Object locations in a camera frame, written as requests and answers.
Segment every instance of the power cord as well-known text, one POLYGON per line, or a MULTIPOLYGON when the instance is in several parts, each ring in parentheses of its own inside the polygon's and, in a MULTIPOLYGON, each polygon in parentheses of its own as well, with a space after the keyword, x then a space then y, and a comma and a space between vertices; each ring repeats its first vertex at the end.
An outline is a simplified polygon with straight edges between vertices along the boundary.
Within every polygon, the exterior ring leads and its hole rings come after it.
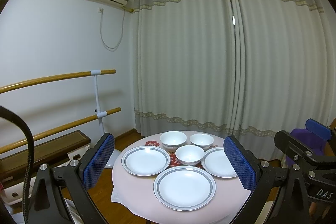
POLYGON ((117 50, 117 48, 119 47, 121 40, 123 39, 123 34, 124 34, 124 19, 125 19, 125 10, 124 10, 124 15, 123 15, 123 21, 122 21, 122 26, 121 26, 121 35, 120 35, 120 39, 119 42, 117 43, 117 45, 115 47, 109 47, 105 44, 104 40, 103 40, 103 36, 101 34, 101 29, 102 29, 102 25, 103 25, 103 13, 101 13, 100 16, 100 38, 101 41, 103 42, 104 46, 106 47, 106 49, 108 49, 111 52, 114 52, 117 50))
POLYGON ((18 115, 11 112, 7 108, 0 106, 0 118, 12 122, 17 127, 19 127, 23 134, 26 136, 28 143, 28 162, 25 173, 25 180, 23 182, 23 199, 22 199, 22 211, 25 223, 28 224, 28 210, 29 210, 29 188, 30 179, 33 173, 33 163, 34 163, 34 139, 33 135, 28 127, 28 125, 22 120, 18 115))

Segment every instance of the pink table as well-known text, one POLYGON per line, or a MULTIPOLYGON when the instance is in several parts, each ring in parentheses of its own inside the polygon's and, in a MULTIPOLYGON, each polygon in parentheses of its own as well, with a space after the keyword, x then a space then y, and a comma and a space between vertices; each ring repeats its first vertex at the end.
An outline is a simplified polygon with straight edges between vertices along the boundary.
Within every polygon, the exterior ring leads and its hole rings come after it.
MULTIPOLYGON (((182 131, 189 137, 197 132, 182 131)), ((112 170, 114 191, 118 198, 132 213, 159 224, 210 224, 231 215, 231 219, 241 208, 251 193, 243 188, 238 177, 221 179, 214 177, 216 193, 213 199, 201 209, 190 212, 174 211, 160 203, 153 191, 156 176, 137 177, 129 174, 121 165, 123 154, 137 146, 145 145, 147 141, 157 141, 161 148, 160 134, 152 135, 128 146, 116 159, 112 170)), ((214 145, 223 146, 224 139, 212 135, 214 145)))

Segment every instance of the gray-rimmed plate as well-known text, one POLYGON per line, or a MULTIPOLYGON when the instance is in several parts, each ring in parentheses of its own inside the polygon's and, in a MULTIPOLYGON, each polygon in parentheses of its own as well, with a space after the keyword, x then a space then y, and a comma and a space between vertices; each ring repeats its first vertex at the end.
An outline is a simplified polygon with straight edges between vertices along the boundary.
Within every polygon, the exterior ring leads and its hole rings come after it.
POLYGON ((176 211, 193 211, 208 204, 216 191, 213 177, 195 166, 176 166, 163 171, 154 181, 154 194, 176 211))
POLYGON ((237 176, 223 147, 214 147, 206 151, 201 164, 206 171, 216 177, 235 178, 237 176))
POLYGON ((121 158, 124 169, 137 176, 152 176, 161 173, 170 165, 170 156, 156 146, 138 146, 127 151, 121 158))

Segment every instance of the purple chair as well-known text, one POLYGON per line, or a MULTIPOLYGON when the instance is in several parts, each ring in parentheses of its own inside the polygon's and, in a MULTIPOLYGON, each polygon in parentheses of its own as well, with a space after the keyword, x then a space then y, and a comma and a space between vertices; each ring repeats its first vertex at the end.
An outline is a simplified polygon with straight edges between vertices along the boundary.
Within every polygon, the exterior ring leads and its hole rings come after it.
MULTIPOLYGON (((295 128, 290 135, 308 146, 316 155, 324 155, 323 151, 327 142, 314 133, 311 133, 309 130, 295 128)), ((289 167, 293 164, 294 161, 286 156, 286 165, 289 167)))

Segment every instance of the wooden floor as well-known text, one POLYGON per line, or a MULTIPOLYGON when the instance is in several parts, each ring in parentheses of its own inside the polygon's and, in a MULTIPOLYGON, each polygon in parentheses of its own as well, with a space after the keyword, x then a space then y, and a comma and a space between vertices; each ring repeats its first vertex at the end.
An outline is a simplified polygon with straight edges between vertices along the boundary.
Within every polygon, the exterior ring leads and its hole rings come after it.
MULTIPOLYGON (((142 137, 138 133, 122 136, 115 141, 115 149, 122 151, 141 138, 142 137)), ((272 160, 270 161, 270 164, 272 166, 280 166, 280 161, 272 160)), ((111 202, 111 193, 113 189, 111 174, 112 169, 104 169, 96 186, 88 190, 88 193, 102 215, 106 218, 109 224, 146 224, 145 219, 132 214, 125 206, 111 202)), ((268 201, 275 199, 277 191, 278 187, 272 189, 268 201)), ((67 189, 63 189, 62 193, 64 198, 71 199, 67 189)))

